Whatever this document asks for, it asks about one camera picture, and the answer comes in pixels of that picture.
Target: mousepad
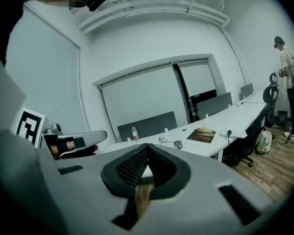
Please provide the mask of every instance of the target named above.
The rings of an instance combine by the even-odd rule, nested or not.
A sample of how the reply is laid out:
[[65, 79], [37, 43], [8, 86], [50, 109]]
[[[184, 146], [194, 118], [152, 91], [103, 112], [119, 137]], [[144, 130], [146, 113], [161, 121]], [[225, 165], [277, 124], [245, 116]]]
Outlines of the mousepad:
[[209, 130], [206, 127], [202, 127], [194, 130], [187, 139], [198, 142], [211, 143], [212, 139], [214, 139], [215, 134], [215, 131]]

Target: wooden floor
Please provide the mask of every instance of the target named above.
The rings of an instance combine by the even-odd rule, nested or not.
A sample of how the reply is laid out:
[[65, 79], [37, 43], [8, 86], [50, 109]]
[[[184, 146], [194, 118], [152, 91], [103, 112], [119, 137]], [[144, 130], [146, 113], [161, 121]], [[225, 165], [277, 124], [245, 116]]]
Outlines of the wooden floor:
[[[274, 126], [269, 131], [276, 134], [272, 140], [271, 149], [268, 155], [259, 156], [252, 154], [250, 157], [254, 160], [254, 166], [248, 167], [248, 163], [241, 161], [232, 168], [246, 177], [267, 193], [274, 202], [288, 196], [294, 188], [294, 141], [290, 140], [284, 143], [284, 131], [290, 131], [291, 123], [286, 127]], [[143, 179], [142, 183], [135, 188], [135, 204], [138, 217], [141, 217], [149, 205], [149, 193], [154, 189], [152, 178]]]

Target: water bottle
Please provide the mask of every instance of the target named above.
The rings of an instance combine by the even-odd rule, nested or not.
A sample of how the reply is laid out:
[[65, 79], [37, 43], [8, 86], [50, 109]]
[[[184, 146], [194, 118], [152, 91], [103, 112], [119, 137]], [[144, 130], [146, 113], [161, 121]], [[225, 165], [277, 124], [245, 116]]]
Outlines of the water bottle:
[[139, 136], [138, 136], [137, 130], [134, 125], [132, 125], [132, 134], [133, 134], [134, 141], [138, 141]]

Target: striped shirt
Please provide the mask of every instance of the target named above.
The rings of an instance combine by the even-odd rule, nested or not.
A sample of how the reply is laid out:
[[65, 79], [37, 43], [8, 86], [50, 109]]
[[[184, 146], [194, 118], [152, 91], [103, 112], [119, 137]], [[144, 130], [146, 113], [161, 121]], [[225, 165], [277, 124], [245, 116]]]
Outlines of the striped shirt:
[[291, 89], [294, 86], [292, 79], [292, 76], [294, 76], [294, 53], [289, 47], [283, 46], [283, 50], [280, 52], [280, 62], [282, 68], [287, 67], [289, 69], [291, 76], [286, 77], [286, 87]]

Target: plastic bag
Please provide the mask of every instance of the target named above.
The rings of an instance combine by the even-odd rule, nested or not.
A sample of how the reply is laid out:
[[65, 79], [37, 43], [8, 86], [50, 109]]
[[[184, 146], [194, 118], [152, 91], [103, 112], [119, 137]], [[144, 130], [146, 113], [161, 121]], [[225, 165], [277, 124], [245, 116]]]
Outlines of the plastic bag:
[[270, 131], [263, 131], [259, 134], [259, 142], [256, 147], [256, 153], [259, 155], [268, 154], [271, 147], [272, 134]]

